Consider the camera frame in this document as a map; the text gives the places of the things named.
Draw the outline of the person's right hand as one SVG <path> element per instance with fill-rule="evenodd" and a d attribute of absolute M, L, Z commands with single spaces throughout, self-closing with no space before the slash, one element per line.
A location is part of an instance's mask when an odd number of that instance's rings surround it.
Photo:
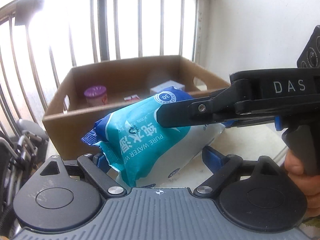
<path fill-rule="evenodd" d="M 285 161 L 288 176 L 305 194 L 308 202 L 306 217 L 319 216 L 319 176 L 308 176 L 304 173 L 303 163 L 289 149 Z"/>

